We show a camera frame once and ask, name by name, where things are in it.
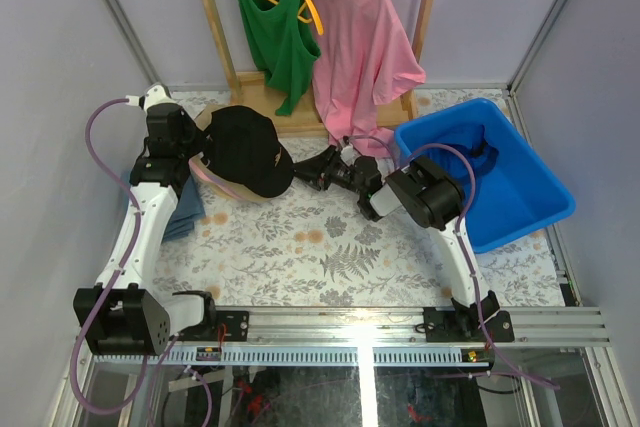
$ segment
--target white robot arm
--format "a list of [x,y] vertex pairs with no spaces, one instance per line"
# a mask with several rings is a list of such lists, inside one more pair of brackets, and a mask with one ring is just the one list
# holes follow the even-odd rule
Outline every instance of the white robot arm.
[[464,191],[437,164],[418,157],[383,182],[375,159],[362,156],[348,165],[331,146],[294,169],[296,177],[316,190],[335,183],[359,194],[358,206],[368,220],[377,221],[402,207],[419,226],[433,227],[429,232],[449,276],[456,323],[467,337],[478,331],[478,299],[485,324],[498,314],[500,305],[478,270],[465,219],[460,219]]
[[[159,355],[169,337],[185,329],[215,338],[216,309],[206,292],[178,292],[162,299],[152,279],[167,223],[178,205],[190,171],[188,161],[208,140],[161,84],[129,104],[147,116],[145,151],[130,176],[131,192],[140,206],[141,224],[126,264],[86,336],[94,354]],[[133,236],[138,209],[130,202],[116,245],[93,288],[78,289],[73,307],[80,324],[103,288],[120,269],[118,263]]]

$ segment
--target patterned fabric mat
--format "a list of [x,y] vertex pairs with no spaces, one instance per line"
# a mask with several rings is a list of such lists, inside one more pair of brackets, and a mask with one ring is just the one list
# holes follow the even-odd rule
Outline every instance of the patterned fabric mat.
[[[421,114],[475,97],[506,106],[500,90],[417,91]],[[227,92],[177,92],[190,115],[226,105]],[[327,141],[283,139],[294,161]],[[153,281],[161,293],[210,291],[218,305],[440,306],[450,289],[428,231],[404,211],[377,223],[356,196],[336,186],[316,192],[294,180],[265,204],[226,200],[198,186],[207,217],[189,237],[162,245]],[[345,210],[344,206],[353,208]],[[543,231],[478,256],[489,286],[507,305],[564,305]]]

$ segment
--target blue tub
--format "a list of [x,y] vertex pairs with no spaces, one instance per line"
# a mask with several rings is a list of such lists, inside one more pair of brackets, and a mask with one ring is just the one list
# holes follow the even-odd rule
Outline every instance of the blue tub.
[[[402,124],[396,129],[396,143],[407,158],[461,123],[483,125],[486,141],[498,150],[495,165],[479,179],[467,215],[474,252],[501,247],[573,213],[575,201],[569,191],[490,100],[470,100]],[[452,162],[462,165],[458,159]],[[468,179],[463,186],[468,196]]]

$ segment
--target wooden clothes rack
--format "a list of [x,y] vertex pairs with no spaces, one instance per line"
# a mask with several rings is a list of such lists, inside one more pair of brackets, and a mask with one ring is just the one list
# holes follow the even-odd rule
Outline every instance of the wooden clothes rack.
[[[434,0],[420,0],[416,28],[413,34],[412,50],[416,60],[420,61],[427,25]],[[202,0],[209,22],[211,34],[220,56],[224,74],[231,89],[231,103],[244,104],[269,117],[280,136],[308,137],[326,135],[327,131],[316,111],[313,88],[304,94],[291,116],[276,116],[275,111],[286,97],[280,92],[264,85],[262,72],[236,72],[227,39],[220,22],[220,14],[215,0]],[[403,94],[391,104],[378,107],[378,126],[395,127],[418,116],[416,97],[413,91]]]

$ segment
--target white wall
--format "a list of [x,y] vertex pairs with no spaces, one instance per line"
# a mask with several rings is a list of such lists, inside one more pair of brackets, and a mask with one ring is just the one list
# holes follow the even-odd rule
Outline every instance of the white wall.
[[[236,0],[216,0],[236,70],[255,70]],[[409,37],[420,0],[392,0]],[[553,0],[435,0],[428,83],[506,83]],[[161,78],[226,86],[200,0],[120,0]]]
[[[141,92],[144,77],[101,0],[0,5],[0,423],[31,427],[45,425],[68,369],[75,289],[95,281],[121,216],[84,124],[100,103]],[[144,132],[125,109],[95,129],[119,170]]]
[[560,224],[585,302],[602,308],[640,406],[640,3],[570,0],[518,99],[536,150],[573,193]]

